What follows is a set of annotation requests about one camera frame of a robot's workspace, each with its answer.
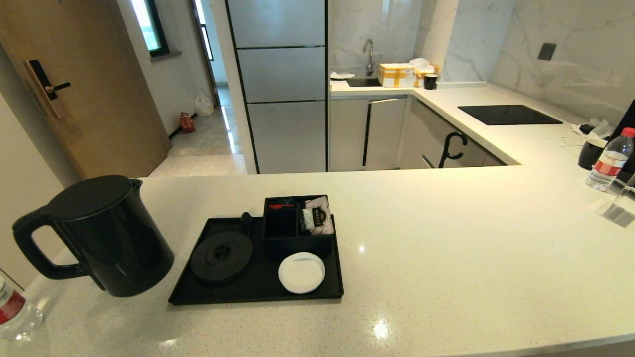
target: black electric kettle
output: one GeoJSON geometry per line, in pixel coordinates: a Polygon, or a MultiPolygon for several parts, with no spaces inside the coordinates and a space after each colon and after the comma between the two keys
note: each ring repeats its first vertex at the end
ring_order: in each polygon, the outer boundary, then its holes
{"type": "Polygon", "coordinates": [[[143,292],[163,279],[174,256],[141,201],[142,184],[120,175],[75,184],[18,219],[15,241],[47,278],[88,275],[114,296],[143,292]],[[46,258],[32,238],[41,226],[51,226],[79,264],[58,266],[46,258]]]}

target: induction cooktop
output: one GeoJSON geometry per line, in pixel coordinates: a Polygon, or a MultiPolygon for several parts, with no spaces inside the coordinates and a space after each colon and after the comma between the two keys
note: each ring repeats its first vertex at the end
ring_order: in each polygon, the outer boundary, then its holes
{"type": "Polygon", "coordinates": [[[459,109],[486,125],[562,124],[560,120],[524,105],[474,105],[459,109]]]}

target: water bottle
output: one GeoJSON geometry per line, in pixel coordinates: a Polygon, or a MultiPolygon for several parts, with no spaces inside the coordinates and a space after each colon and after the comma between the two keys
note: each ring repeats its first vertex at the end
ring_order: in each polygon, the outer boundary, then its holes
{"type": "Polygon", "coordinates": [[[635,137],[635,128],[624,128],[620,136],[606,145],[587,177],[589,187],[606,191],[611,186],[633,152],[633,137],[635,137]]]}
{"type": "Polygon", "coordinates": [[[27,302],[0,276],[0,337],[6,340],[28,339],[42,323],[42,312],[27,302]]]}

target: bottle cap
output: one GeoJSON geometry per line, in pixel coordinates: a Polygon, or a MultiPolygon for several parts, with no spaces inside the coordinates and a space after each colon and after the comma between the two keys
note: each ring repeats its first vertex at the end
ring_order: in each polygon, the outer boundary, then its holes
{"type": "Polygon", "coordinates": [[[629,138],[635,137],[635,128],[624,128],[622,130],[622,135],[629,138]]]}

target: wall outlet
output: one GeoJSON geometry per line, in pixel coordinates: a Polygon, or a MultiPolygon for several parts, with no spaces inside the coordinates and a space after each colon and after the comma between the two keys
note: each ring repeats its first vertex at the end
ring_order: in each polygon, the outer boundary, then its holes
{"type": "Polygon", "coordinates": [[[540,49],[540,53],[538,54],[539,60],[551,61],[551,57],[554,55],[554,51],[556,50],[555,43],[543,43],[542,48],[540,49]]]}

